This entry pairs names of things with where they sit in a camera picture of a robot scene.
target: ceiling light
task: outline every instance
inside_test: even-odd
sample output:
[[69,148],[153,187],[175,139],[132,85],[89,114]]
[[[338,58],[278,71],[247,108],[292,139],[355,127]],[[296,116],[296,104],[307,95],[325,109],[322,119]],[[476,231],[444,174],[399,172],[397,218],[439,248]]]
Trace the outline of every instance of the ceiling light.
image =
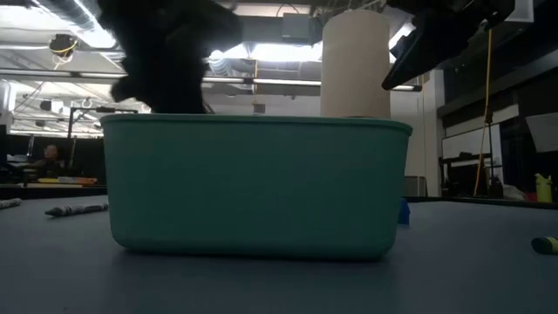
[[92,119],[92,120],[98,120],[98,118],[97,118],[97,117],[93,117],[93,116],[92,116],[92,115],[90,115],[89,113],[86,113],[86,114],[84,114],[84,118],[87,118],[87,119]]
[[65,115],[65,116],[69,116],[70,112],[71,112],[70,107],[63,106],[62,110],[60,110],[59,113]]
[[[63,131],[33,131],[33,130],[10,130],[10,134],[36,134],[36,135],[58,135],[58,136],[67,136],[67,132]],[[103,136],[101,132],[72,132],[71,135],[75,136],[92,136],[98,137]]]
[[254,78],[254,83],[263,85],[290,85],[290,86],[321,86],[321,81],[308,81],[297,79],[272,79],[272,78]]
[[[230,8],[231,3],[219,2],[225,8]],[[237,16],[249,17],[281,17],[283,13],[300,13],[309,14],[309,5],[294,5],[296,9],[288,4],[281,6],[280,4],[270,3],[239,3],[236,7],[235,14]]]
[[392,91],[414,91],[415,87],[410,85],[399,85],[393,87]]
[[323,44],[317,43],[314,46],[291,44],[258,44],[250,57],[260,61],[274,62],[304,62],[320,61],[322,58]]
[[393,37],[390,39],[390,42],[388,44],[390,50],[393,49],[393,47],[395,47],[396,44],[398,44],[399,39],[401,39],[403,36],[409,36],[409,34],[411,34],[411,32],[414,30],[415,30],[415,26],[413,24],[411,23],[403,24],[403,26],[401,26],[399,31],[395,33],[395,35],[393,35]]
[[203,78],[203,83],[228,83],[228,84],[243,84],[244,78]]
[[239,44],[225,52],[213,51],[209,56],[210,60],[220,60],[223,58],[248,58],[248,51],[244,44]]
[[125,74],[120,73],[95,73],[95,72],[80,72],[79,75],[83,78],[90,79],[122,79]]

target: table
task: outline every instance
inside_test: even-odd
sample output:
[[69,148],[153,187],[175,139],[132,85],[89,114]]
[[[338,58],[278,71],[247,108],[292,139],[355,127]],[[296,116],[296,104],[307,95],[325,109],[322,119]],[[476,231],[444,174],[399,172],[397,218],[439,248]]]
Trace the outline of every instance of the table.
[[376,263],[141,255],[110,235],[108,213],[49,219],[55,205],[0,211],[0,312],[556,313],[558,211],[411,204],[411,227]]
[[8,200],[15,197],[23,200],[37,200],[94,195],[106,195],[106,186],[83,186],[82,188],[23,188],[23,184],[0,184],[0,200]]

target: plastic container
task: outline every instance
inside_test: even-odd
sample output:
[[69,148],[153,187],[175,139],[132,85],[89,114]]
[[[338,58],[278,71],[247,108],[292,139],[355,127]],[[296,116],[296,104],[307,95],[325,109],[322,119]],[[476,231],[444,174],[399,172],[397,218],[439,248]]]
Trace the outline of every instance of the plastic container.
[[376,259],[393,245],[410,126],[163,114],[101,122],[112,236],[126,248]]

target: white board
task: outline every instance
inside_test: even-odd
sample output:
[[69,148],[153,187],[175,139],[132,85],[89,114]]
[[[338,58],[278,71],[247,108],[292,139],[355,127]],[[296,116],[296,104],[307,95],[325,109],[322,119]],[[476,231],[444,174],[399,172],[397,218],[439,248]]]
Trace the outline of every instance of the white board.
[[[493,166],[497,167],[494,169],[494,174],[500,177],[501,182],[504,182],[504,174],[501,167],[502,166],[502,145],[500,137],[500,125],[492,126],[492,149],[493,149]],[[460,153],[470,153],[479,154],[480,153],[480,143],[482,141],[482,129],[473,130],[471,132],[463,133],[460,135],[455,135],[442,140],[442,151],[444,159],[459,157]],[[483,154],[490,154],[490,141],[488,139],[488,128],[485,134],[485,142],[482,147]]]
[[537,153],[558,151],[558,113],[527,117]]

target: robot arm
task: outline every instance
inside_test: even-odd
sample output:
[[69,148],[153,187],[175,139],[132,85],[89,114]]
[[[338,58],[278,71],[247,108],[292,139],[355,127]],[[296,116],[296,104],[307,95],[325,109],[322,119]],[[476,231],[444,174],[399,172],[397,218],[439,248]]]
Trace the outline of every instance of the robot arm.
[[382,84],[385,90],[457,57],[483,21],[489,30],[515,9],[514,0],[388,0],[387,4],[413,14],[416,29],[391,49],[397,61]]
[[[136,98],[156,113],[204,113],[202,63],[211,51],[242,41],[238,17],[210,0],[98,0],[99,21],[126,52],[128,75],[113,88],[117,101]],[[392,89],[459,55],[487,20],[504,21],[514,0],[387,0],[415,17],[416,30],[391,53],[397,62],[383,88]]]

